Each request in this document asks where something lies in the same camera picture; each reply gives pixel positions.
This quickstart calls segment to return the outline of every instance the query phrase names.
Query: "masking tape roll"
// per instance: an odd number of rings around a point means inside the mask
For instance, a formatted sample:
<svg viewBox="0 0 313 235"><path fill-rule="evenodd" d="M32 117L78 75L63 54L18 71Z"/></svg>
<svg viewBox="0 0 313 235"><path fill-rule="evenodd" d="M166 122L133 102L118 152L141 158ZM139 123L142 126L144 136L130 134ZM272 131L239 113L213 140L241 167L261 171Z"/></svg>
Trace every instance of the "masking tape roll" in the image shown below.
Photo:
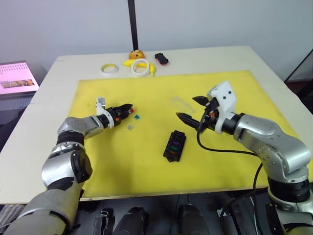
<svg viewBox="0 0 313 235"><path fill-rule="evenodd" d="M145 63L147 65L145 71L143 72L136 72L135 71L135 67L137 66L137 64L139 63ZM132 72L133 74L135 74L138 77L143 77L143 76L147 76L150 72L150 64L149 61L147 61L146 59L137 59L132 63Z"/></svg>
<svg viewBox="0 0 313 235"><path fill-rule="evenodd" d="M114 67L115 69L113 71L111 71L111 72L105 72L105 69L108 68L108 67ZM101 67L101 71L104 74L110 75L110 74L116 73L118 71L118 66L115 65L115 64L105 64L104 66Z"/></svg>

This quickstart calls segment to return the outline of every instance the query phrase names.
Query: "table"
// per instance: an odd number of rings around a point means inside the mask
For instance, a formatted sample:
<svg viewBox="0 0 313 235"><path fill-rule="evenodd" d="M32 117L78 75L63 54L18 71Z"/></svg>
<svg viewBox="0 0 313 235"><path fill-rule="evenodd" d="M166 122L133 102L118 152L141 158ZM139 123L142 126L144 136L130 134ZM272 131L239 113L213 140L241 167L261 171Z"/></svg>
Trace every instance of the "table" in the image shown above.
<svg viewBox="0 0 313 235"><path fill-rule="evenodd" d="M148 60L160 51L145 52ZM250 70L300 139L313 152L313 116L250 47L213 47L161 51L168 66L155 62L156 76ZM33 97L0 153L0 203L28 203L45 190L41 168L56 143L81 79L105 79L100 68L119 65L110 78L132 77L122 62L128 53L60 56Z"/></svg>

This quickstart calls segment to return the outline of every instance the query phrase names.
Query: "pink screen display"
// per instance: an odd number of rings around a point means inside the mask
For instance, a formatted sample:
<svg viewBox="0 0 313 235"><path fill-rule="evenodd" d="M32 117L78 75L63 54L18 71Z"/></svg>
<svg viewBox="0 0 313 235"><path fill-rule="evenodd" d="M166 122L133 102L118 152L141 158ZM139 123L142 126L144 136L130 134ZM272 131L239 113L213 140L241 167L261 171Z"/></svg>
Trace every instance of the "pink screen display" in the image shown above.
<svg viewBox="0 0 313 235"><path fill-rule="evenodd" d="M26 62L0 65L0 94L34 92L38 88Z"/></svg>

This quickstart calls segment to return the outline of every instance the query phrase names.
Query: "banana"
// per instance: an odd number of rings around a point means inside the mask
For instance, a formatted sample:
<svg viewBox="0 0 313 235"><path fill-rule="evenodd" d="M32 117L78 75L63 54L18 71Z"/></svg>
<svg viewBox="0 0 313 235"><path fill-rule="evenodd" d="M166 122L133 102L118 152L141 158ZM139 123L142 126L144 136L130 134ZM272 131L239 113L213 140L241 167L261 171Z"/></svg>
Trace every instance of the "banana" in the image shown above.
<svg viewBox="0 0 313 235"><path fill-rule="evenodd" d="M123 62L123 65L124 65L124 66L127 66L127 67L130 67L130 66L132 66L132 64L133 64L134 61L135 61L135 60L125 60L125 61ZM137 66L138 66L138 67L143 67L143 68L146 68L146 67L147 67L147 65L146 65L145 63L139 63L139 64L137 64ZM156 72L156 67L155 67L155 65L152 64L150 61L149 61L149 66L150 66L150 73L151 73L152 76L154 76L154 75L155 75L155 72Z"/></svg>

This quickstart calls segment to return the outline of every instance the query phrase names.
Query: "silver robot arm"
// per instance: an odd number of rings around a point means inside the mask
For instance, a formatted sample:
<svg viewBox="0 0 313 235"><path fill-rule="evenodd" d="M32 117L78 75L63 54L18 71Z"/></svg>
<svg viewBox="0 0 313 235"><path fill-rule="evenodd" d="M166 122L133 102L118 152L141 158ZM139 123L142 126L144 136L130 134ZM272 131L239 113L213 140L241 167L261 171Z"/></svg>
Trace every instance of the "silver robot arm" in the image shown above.
<svg viewBox="0 0 313 235"><path fill-rule="evenodd" d="M68 117L58 130L56 146L42 168L47 191L35 196L5 235L65 235L71 233L83 185L92 174L84 139L113 128L133 112L131 104L104 109L97 116Z"/></svg>
<svg viewBox="0 0 313 235"><path fill-rule="evenodd" d="M285 134L273 121L233 112L236 97L228 82L211 89L207 96L193 98L205 106L200 122L183 113L178 117L199 133L209 128L233 135L262 161L268 176L266 206L274 235L313 234L313 194L309 188L307 164L311 153L300 140Z"/></svg>

